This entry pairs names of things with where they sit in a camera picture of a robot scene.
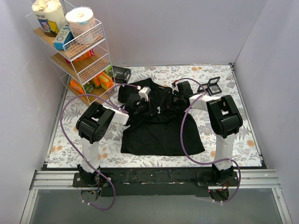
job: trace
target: black box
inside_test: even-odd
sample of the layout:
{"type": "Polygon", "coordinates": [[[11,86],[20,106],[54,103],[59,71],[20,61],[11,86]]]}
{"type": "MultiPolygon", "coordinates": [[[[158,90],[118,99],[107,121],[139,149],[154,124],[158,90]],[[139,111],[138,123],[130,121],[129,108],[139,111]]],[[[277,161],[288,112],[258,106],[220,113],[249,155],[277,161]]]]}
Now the black box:
{"type": "Polygon", "coordinates": [[[106,73],[109,76],[114,77],[116,83],[128,83],[131,77],[131,69],[126,69],[117,66],[112,66],[112,67],[113,67],[114,75],[112,73],[111,67],[105,70],[106,73]]]}

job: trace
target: white wall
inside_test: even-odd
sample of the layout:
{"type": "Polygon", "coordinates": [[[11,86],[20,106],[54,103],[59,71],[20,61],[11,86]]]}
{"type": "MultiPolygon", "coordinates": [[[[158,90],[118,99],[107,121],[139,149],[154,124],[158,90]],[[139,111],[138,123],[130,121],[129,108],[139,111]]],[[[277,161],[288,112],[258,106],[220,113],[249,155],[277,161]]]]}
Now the white wall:
{"type": "Polygon", "coordinates": [[[30,0],[0,1],[0,223],[20,221],[48,148],[63,86],[25,16],[30,0]]]}
{"type": "Polygon", "coordinates": [[[267,0],[69,0],[103,22],[114,65],[235,62],[267,0]]]}
{"type": "Polygon", "coordinates": [[[235,63],[266,163],[299,223],[299,1],[268,0],[235,63]]]}

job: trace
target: wooden shelf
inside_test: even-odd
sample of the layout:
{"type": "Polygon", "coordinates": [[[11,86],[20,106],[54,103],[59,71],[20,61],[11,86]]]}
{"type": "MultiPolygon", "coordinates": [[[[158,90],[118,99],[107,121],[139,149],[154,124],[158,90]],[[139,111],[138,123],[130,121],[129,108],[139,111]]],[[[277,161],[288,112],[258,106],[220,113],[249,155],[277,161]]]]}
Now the wooden shelf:
{"type": "MultiPolygon", "coordinates": [[[[55,48],[54,43],[53,43],[55,37],[47,36],[41,28],[35,29],[34,32],[37,35],[39,35],[44,41],[46,41],[49,45],[51,45],[52,47],[55,48]]],[[[66,58],[69,58],[64,50],[57,50],[57,51],[59,51],[61,54],[63,54],[66,58]]]]}
{"type": "MultiPolygon", "coordinates": [[[[41,28],[37,28],[34,30],[34,32],[40,36],[43,40],[45,40],[49,45],[51,45],[52,47],[55,48],[54,46],[54,39],[55,37],[51,37],[51,36],[47,36],[43,30],[41,28]]],[[[73,41],[68,47],[67,51],[65,52],[64,50],[57,50],[59,51],[61,54],[63,54],[63,56],[65,56],[67,59],[74,59],[77,56],[79,56],[80,54],[84,53],[87,49],[89,49],[90,47],[92,47],[93,45],[99,43],[100,41],[103,41],[104,37],[102,35],[99,35],[99,37],[97,38],[97,40],[91,44],[80,44],[77,43],[76,41],[73,41]]]]}
{"type": "MultiPolygon", "coordinates": [[[[73,89],[73,88],[71,87],[71,84],[67,84],[67,88],[68,88],[70,91],[72,91],[72,93],[74,93],[76,96],[82,94],[81,92],[79,92],[79,91],[73,89]]],[[[100,95],[102,95],[105,91],[106,91],[106,90],[104,90],[103,88],[100,88],[100,89],[96,89],[96,88],[94,88],[94,90],[93,90],[90,94],[93,94],[93,95],[96,95],[96,96],[100,96],[100,95]]],[[[87,106],[89,106],[87,97],[79,97],[79,98],[80,98],[80,99],[81,99],[87,106]]],[[[89,99],[90,102],[93,102],[93,101],[96,99],[96,97],[90,97],[90,96],[88,96],[88,99],[89,99]]]]}
{"type": "MultiPolygon", "coordinates": [[[[77,73],[79,73],[80,71],[82,71],[83,69],[85,69],[87,66],[89,66],[90,64],[94,63],[96,60],[98,60],[100,58],[100,56],[97,54],[97,53],[94,53],[94,56],[92,57],[88,57],[88,58],[85,58],[85,59],[82,59],[82,60],[79,60],[79,61],[76,61],[76,62],[73,62],[74,64],[74,67],[77,71],[77,73]]],[[[56,62],[57,64],[60,65],[60,67],[65,71],[67,72],[68,74],[70,74],[74,79],[76,79],[78,82],[79,81],[79,78],[76,74],[76,72],[74,71],[74,68],[73,66],[71,65],[71,63],[67,63],[64,59],[64,57],[57,53],[55,55],[53,55],[51,57],[51,59],[56,62]]]]}

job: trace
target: floral tablecloth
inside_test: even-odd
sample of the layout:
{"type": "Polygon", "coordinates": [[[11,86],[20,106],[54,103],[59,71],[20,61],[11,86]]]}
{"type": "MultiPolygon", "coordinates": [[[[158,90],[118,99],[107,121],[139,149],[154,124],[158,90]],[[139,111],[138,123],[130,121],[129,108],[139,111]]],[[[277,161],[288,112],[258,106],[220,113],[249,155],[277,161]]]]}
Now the floral tablecloth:
{"type": "MultiPolygon", "coordinates": [[[[257,148],[251,133],[235,80],[228,65],[204,65],[204,66],[152,66],[152,67],[130,67],[132,76],[130,83],[151,77],[154,82],[171,86],[171,83],[182,77],[191,77],[201,83],[207,83],[212,77],[220,76],[218,85],[222,89],[220,95],[231,95],[243,117],[243,126],[240,128],[235,140],[233,158],[240,166],[261,166],[257,148]]],[[[197,90],[197,84],[190,81],[193,91],[197,90]]],[[[65,97],[66,103],[74,97],[68,91],[65,97]]],[[[117,101],[117,94],[112,97],[117,101]]],[[[76,122],[87,106],[76,99],[66,109],[63,118],[64,128],[75,145],[82,149],[76,122]]],[[[190,114],[194,117],[205,151],[193,155],[192,158],[200,162],[212,161],[215,157],[216,137],[212,131],[208,113],[205,111],[191,109],[190,114]]],[[[121,153],[122,132],[127,127],[110,124],[108,131],[99,143],[99,160],[102,168],[133,168],[133,167],[194,167],[194,164],[185,156],[137,156],[121,153]]],[[[80,155],[72,148],[64,137],[60,125],[57,127],[56,136],[53,141],[48,168],[75,168],[81,162],[80,155]]]]}

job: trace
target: toilet paper roll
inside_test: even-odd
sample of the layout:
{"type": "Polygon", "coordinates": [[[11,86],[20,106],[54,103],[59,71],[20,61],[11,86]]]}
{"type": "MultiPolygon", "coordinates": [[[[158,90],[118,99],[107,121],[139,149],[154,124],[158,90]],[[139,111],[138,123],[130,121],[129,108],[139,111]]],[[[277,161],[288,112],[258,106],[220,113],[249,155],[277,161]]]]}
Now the toilet paper roll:
{"type": "MultiPolygon", "coordinates": [[[[74,38],[96,25],[93,11],[88,7],[75,8],[68,12],[65,15],[65,18],[69,23],[74,38]]],[[[81,44],[91,44],[96,41],[98,36],[99,34],[93,30],[88,32],[87,35],[84,35],[84,37],[77,38],[76,42],[81,44]]]]}

